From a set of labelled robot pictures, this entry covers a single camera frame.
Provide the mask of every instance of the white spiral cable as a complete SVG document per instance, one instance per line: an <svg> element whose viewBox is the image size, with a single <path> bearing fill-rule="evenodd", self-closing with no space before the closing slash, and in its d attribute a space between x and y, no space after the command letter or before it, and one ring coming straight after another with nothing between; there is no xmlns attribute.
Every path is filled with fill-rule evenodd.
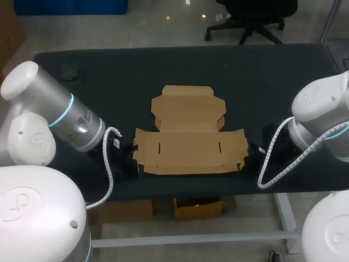
<svg viewBox="0 0 349 262"><path fill-rule="evenodd" d="M102 147L103 159L104 159L105 169L107 170L107 174L108 174L108 178L109 178L109 189L108 189L107 193L105 194L105 196L101 200L97 201L96 203L93 203L93 204L86 206L86 209L92 209L92 208L104 203L109 198L109 196L111 195L111 193L113 191L114 179L113 179L113 174L112 174L110 166L109 166L108 155L107 155L107 142L108 142L108 135L109 135L110 131L113 131L118 137L120 137L120 138L122 137L119 130L116 129L115 127L108 127L107 130L105 130L105 133L103 136L103 147Z"/></svg>
<svg viewBox="0 0 349 262"><path fill-rule="evenodd" d="M258 184L259 188L266 189L266 188L270 187L271 185L275 184L278 180L280 180L282 177L287 175L288 172L290 172L293 168L295 168L307 155L309 155L311 152L316 150L319 147L319 145L322 143L323 140L325 140L329 136L333 135L333 133L337 133L337 132L339 132L339 131L341 131L344 128L349 126L349 121L347 121L347 122L338 124L337 126L335 126L335 127L331 128L330 130L326 131L319 138L317 138L299 157L296 158L295 161L293 161L282 172L278 173L268 183L262 184L264 172L267 169L268 162L269 162L270 155L272 153L275 141L278 138L279 133L281 132L282 128L288 123L288 121L290 121L292 119L294 119L294 117L289 117L286 120L284 120L281 123L281 125L279 125L279 127L277 128L277 130L276 130L276 132L275 132L275 134L274 134L274 136L272 138L272 141L270 142L270 145L268 147L268 151L267 151L266 157L264 159L264 163L263 163L260 175L258 177L258 183L257 184Z"/></svg>

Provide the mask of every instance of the flat cardboard sheet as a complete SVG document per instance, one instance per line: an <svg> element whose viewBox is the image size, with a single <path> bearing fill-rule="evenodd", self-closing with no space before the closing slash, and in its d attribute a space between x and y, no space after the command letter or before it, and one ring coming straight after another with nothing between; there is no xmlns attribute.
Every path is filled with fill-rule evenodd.
<svg viewBox="0 0 349 262"><path fill-rule="evenodd" d="M165 86L152 100L159 132L136 130L134 159L158 175L237 171L248 144L243 129L219 132L225 112L210 87Z"/></svg>

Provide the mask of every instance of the dark tabletop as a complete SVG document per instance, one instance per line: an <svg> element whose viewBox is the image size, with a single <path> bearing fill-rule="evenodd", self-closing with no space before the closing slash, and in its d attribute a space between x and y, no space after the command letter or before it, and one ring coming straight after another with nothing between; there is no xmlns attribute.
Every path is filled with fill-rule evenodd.
<svg viewBox="0 0 349 262"><path fill-rule="evenodd" d="M40 53L34 60L128 141L136 127L155 130L151 100L165 85L202 85L212 87L215 96L226 102L224 130L244 128L247 140L260 144L265 125L291 116L292 101L301 88L336 74L326 54L312 44L63 51ZM76 63L79 73L71 82L62 80L62 65L69 63ZM100 165L60 141L50 167L73 179L88 201L107 190ZM348 188L349 164L323 148L267 190L258 189L257 174L143 175L116 179L110 199Z"/></svg>

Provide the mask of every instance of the cardboard box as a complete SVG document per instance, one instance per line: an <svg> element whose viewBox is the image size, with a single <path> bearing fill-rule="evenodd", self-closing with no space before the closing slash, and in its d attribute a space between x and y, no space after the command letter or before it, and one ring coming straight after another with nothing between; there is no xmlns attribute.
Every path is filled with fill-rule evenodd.
<svg viewBox="0 0 349 262"><path fill-rule="evenodd" d="M16 15L13 0L0 1L0 69L24 42L25 35Z"/></svg>
<svg viewBox="0 0 349 262"><path fill-rule="evenodd" d="M182 221L215 218L221 215L220 198L173 199L174 215Z"/></svg>
<svg viewBox="0 0 349 262"><path fill-rule="evenodd" d="M152 100L159 132L136 129L134 159L157 175L237 171L248 143L243 129L219 132L225 112L209 86L165 86Z"/></svg>
<svg viewBox="0 0 349 262"><path fill-rule="evenodd" d="M151 199L106 202L88 210L89 223L92 225L143 221L152 218Z"/></svg>
<svg viewBox="0 0 349 262"><path fill-rule="evenodd" d="M4 77L3 73L0 70L0 88L1 88L1 84L4 81L4 79L5 79L5 77Z"/></svg>

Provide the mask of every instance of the black office chair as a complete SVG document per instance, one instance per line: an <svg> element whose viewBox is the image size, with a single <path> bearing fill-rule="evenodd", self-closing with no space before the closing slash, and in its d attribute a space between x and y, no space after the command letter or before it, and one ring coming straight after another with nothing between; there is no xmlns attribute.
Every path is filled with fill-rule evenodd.
<svg viewBox="0 0 349 262"><path fill-rule="evenodd" d="M275 44L282 44L263 25L278 23L278 30L284 30L284 18L293 15L298 8L297 0L217 0L217 2L225 5L231 17L225 23L207 27L205 40L211 40L210 32L213 30L245 28L239 45L243 45L253 31Z"/></svg>

